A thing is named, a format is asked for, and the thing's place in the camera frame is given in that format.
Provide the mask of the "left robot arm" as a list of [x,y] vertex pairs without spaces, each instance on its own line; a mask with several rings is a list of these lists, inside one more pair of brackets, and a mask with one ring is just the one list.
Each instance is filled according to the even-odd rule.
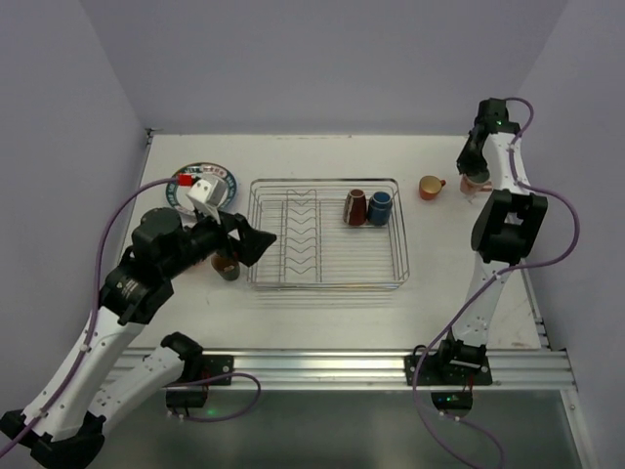
[[120,420],[158,389],[200,373],[202,347],[180,332],[109,386],[104,380],[130,343],[173,296],[172,281],[211,254],[247,267],[275,243],[240,214],[221,212],[183,225],[170,208],[152,209],[131,235],[97,298],[97,311],[49,384],[24,409],[6,412],[1,431],[29,448],[43,468],[85,468]]

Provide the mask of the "black cup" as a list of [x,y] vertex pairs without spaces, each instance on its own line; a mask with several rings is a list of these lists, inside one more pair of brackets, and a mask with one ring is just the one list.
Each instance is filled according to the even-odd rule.
[[240,277],[240,265],[236,259],[214,254],[211,257],[211,266],[225,281],[236,281]]

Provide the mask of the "green rimmed printed plate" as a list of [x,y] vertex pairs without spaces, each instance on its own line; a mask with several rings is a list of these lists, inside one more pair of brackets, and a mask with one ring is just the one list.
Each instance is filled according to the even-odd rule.
[[[223,165],[213,162],[194,162],[187,164],[176,171],[173,178],[178,178],[183,174],[191,175],[194,182],[199,180],[202,176],[208,174],[216,176],[220,180],[224,181],[227,185],[227,189],[218,205],[219,209],[227,209],[236,199],[238,192],[237,181],[233,173]],[[187,198],[187,192],[188,188],[181,188],[178,183],[170,183],[165,187],[165,200],[170,207],[176,209],[181,215],[193,218],[193,207]]]

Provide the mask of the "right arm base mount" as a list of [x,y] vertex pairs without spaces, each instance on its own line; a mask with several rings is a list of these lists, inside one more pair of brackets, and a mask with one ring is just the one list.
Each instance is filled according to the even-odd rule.
[[443,339],[434,353],[417,345],[403,358],[406,384],[417,375],[418,386],[458,387],[456,391],[433,391],[431,401],[443,414],[466,417],[473,408],[474,388],[490,386],[493,378],[486,347],[465,345],[455,339]]

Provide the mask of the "red orange cup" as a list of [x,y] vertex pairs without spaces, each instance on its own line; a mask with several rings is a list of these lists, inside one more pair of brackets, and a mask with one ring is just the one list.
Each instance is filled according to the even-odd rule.
[[445,187],[446,181],[433,175],[423,176],[419,181],[418,193],[422,200],[434,200]]

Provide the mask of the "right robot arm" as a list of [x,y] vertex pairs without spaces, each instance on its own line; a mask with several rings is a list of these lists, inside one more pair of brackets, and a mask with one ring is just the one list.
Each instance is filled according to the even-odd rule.
[[511,269],[530,253],[548,209],[546,197],[522,186],[523,165],[512,155],[520,137],[506,101],[483,100],[456,160],[465,192],[490,185],[491,193],[471,234],[476,262],[466,308],[435,354],[438,373],[449,383],[488,372],[486,345],[499,299]]

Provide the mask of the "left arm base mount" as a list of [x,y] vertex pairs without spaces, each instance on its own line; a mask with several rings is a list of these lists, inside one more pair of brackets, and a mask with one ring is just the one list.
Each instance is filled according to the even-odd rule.
[[233,371],[233,356],[201,355],[185,364],[183,373],[175,381],[174,389],[167,389],[165,394],[166,407],[171,411],[183,411],[189,415],[192,408],[203,407],[208,400],[209,386],[180,386],[181,383],[198,381],[221,376]]

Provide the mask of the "dark brown cup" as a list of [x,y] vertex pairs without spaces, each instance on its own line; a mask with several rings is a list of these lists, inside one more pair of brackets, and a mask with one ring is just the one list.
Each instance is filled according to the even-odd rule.
[[343,221],[349,226],[361,226],[367,220],[367,200],[361,189],[352,189],[345,200]]

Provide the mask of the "pink cup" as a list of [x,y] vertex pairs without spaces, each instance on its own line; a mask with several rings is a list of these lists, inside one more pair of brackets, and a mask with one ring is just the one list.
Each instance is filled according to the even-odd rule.
[[466,196],[474,196],[480,192],[491,192],[492,189],[490,176],[487,172],[461,176],[460,192]]

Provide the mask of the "blue cup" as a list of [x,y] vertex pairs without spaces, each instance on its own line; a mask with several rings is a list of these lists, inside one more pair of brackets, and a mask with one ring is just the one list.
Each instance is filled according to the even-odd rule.
[[393,198],[387,192],[374,192],[368,203],[367,220],[377,227],[388,224],[393,208]]

